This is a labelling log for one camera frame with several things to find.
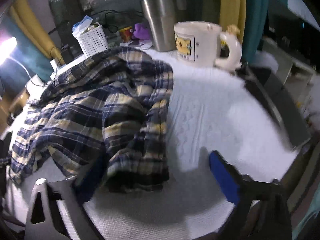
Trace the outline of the white desk lamp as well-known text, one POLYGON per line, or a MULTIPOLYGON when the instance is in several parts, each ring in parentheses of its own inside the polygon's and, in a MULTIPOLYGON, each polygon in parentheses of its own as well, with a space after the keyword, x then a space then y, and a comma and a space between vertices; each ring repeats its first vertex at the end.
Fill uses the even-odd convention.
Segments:
POLYGON ((16 38, 9 38, 1 43, 1 86, 3 92, 14 98, 27 83, 33 87, 43 87, 45 83, 36 74, 29 72, 19 61, 10 56, 16 47, 16 38))

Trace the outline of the purple cloth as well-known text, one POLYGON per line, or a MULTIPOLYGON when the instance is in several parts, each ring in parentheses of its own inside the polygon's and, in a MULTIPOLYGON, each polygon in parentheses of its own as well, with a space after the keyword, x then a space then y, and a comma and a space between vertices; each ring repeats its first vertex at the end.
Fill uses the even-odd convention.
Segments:
POLYGON ((133 37, 139 40, 150 40, 148 28, 143 23, 136 23, 134 26, 133 37))

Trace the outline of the yellow right curtain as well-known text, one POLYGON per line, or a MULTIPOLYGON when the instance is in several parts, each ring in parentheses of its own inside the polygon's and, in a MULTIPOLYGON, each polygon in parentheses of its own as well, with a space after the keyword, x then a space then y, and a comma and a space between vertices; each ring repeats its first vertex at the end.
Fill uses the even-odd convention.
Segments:
POLYGON ((220 0, 220 25, 227 31, 229 25, 237 26, 240 33, 237 35, 242 44, 246 21, 246 0, 220 0))

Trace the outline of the white perforated plastic basket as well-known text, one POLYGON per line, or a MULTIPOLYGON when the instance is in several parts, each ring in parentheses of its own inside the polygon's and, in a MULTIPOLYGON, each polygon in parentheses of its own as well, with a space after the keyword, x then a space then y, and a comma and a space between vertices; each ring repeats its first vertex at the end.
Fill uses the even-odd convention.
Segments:
POLYGON ((108 49, 107 39, 100 25, 81 34, 77 41, 86 59, 108 49))

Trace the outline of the yellow curtain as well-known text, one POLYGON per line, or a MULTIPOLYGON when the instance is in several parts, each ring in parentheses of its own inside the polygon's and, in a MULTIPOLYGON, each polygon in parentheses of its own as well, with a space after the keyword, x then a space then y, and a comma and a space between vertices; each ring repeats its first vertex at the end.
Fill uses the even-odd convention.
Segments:
POLYGON ((24 35, 48 59, 58 59, 63 65, 64 59, 49 34, 44 30, 36 15, 29 6, 28 0, 14 0, 9 9, 11 18, 16 22, 24 35))
POLYGON ((246 21, 246 0, 220 0, 220 25, 227 31, 229 25, 237 26, 240 33, 237 35, 242 44, 246 21))

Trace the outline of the cream bear mug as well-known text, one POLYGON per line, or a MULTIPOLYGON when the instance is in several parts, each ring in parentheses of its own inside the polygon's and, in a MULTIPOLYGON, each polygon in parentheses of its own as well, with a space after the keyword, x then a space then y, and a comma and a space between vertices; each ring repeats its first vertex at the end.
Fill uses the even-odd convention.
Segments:
POLYGON ((217 67, 234 72, 241 67, 242 47, 239 29, 227 31, 215 23, 179 22, 174 25, 177 59, 193 67, 217 67))

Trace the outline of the teal left curtain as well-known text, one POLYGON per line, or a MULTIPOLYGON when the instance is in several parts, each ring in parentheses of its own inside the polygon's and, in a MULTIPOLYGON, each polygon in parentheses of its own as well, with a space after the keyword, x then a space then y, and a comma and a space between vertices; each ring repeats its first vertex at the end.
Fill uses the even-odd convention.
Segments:
POLYGON ((1 22, 1 43, 9 38, 16 38, 17 45, 10 54, 19 61, 29 72, 36 74, 42 81, 47 82, 53 73, 50 60, 27 38, 17 24, 5 16, 1 22))

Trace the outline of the yellow left curtain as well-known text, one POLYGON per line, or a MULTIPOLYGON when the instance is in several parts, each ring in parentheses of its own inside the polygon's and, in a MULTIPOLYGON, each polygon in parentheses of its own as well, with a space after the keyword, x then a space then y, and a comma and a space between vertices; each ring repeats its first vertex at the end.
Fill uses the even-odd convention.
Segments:
POLYGON ((49 34, 44 30, 36 15, 29 6, 28 0, 14 0, 9 9, 11 18, 16 22, 24 35, 48 59, 58 59, 63 65, 64 59, 49 34))

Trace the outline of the small red yellow can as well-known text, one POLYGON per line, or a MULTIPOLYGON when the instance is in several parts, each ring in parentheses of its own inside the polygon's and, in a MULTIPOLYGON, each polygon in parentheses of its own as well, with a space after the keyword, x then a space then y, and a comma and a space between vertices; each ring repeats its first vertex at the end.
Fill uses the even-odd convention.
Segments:
POLYGON ((132 40, 133 28, 131 26, 119 30, 119 34, 123 42, 130 42, 132 40))

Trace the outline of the black power adapter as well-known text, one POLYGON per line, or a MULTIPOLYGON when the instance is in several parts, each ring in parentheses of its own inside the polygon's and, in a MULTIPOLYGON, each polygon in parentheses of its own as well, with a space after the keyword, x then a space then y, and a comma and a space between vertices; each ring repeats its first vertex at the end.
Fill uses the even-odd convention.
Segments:
POLYGON ((69 45, 65 45, 61 48, 61 56, 65 64, 69 64, 74 60, 74 56, 69 45))

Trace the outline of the stainless steel tumbler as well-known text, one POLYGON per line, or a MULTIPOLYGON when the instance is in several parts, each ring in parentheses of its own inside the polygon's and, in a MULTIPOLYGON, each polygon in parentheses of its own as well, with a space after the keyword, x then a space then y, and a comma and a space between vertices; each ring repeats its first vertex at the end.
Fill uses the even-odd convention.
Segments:
POLYGON ((176 0, 141 0, 140 3, 149 23, 153 47, 159 52, 175 50, 176 0))

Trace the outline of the blue yellow plaid pants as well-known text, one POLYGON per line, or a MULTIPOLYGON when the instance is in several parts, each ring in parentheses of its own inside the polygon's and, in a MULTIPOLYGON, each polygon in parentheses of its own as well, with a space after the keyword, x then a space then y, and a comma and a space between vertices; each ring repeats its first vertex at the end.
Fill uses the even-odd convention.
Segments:
POLYGON ((20 184, 52 158, 65 176, 99 157, 95 184, 114 192, 161 189, 169 178, 169 64, 130 47, 96 54, 65 71, 29 102, 10 151, 20 184))

